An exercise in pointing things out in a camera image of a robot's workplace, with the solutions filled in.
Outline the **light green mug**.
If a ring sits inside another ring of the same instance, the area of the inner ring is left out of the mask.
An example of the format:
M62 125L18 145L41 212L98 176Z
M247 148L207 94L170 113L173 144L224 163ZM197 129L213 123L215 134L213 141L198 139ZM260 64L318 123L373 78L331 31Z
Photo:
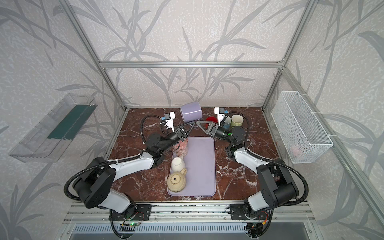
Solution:
M244 117L241 115L235 114L231 116L231 128L236 126L242 126L244 122Z

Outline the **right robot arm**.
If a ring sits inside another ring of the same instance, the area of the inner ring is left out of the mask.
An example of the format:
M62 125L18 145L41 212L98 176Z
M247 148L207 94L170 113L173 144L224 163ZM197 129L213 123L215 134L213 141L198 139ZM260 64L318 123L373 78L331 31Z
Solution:
M243 209L248 217L280 206L297 205L308 196L307 182L298 171L281 159L264 158L247 148L249 130L241 126L225 129L210 121L197 121L196 124L206 135L229 142L228 157L258 175L260 191L244 200Z

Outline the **red mug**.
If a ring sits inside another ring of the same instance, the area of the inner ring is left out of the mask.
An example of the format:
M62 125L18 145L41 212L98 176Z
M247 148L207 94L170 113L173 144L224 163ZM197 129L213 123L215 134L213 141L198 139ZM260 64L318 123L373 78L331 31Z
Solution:
M214 123L218 123L218 119L216 118L216 117L208 117L207 119L206 119L206 121L208 121L208 122L214 122Z

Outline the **pink patterned mug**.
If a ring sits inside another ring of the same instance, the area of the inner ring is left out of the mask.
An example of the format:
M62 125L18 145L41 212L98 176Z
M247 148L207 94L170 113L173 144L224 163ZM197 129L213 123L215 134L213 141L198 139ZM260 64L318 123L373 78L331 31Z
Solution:
M185 139L184 141L179 141L179 146L175 150L176 157L183 158L188 154L188 142L189 139Z

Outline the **blue mug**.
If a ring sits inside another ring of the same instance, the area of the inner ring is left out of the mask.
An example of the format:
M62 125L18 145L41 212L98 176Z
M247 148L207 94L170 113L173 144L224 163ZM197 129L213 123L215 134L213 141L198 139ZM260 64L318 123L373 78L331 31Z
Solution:
M231 127L231 124L232 124L232 118L230 116L227 116L225 121L224 121L223 128L229 130Z

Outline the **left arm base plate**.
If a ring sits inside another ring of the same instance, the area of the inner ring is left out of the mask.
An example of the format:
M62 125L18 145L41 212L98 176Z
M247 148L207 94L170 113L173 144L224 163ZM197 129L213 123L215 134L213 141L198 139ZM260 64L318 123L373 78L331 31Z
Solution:
M130 205L127 210L118 213L110 210L109 220L112 221L148 221L151 215L152 205L138 204Z

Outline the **lavender mug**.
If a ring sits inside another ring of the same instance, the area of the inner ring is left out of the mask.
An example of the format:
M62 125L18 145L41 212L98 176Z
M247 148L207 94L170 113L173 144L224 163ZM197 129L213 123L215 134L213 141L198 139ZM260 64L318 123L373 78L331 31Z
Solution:
M203 117L202 108L199 102L192 102L180 107L184 122L200 120Z

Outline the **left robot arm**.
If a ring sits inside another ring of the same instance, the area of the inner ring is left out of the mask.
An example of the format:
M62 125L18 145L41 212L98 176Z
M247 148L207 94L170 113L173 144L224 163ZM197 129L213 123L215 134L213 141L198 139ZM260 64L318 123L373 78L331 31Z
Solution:
M72 176L64 186L65 195L82 202L86 208L107 208L122 214L135 208L134 201L127 195L112 189L115 181L130 174L158 167L165 159L168 150L180 141L185 141L196 124L191 121L179 125L166 137L158 133L149 135L147 146L141 153L116 160L95 158L86 169Z

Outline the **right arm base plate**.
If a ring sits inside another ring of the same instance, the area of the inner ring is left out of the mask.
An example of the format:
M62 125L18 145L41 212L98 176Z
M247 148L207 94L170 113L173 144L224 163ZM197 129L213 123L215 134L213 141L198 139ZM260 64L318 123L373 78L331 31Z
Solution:
M231 216L231 220L233 221L267 221L270 218L268 210L261 209L254 211L245 204L230 204L230 206L226 208L226 213Z

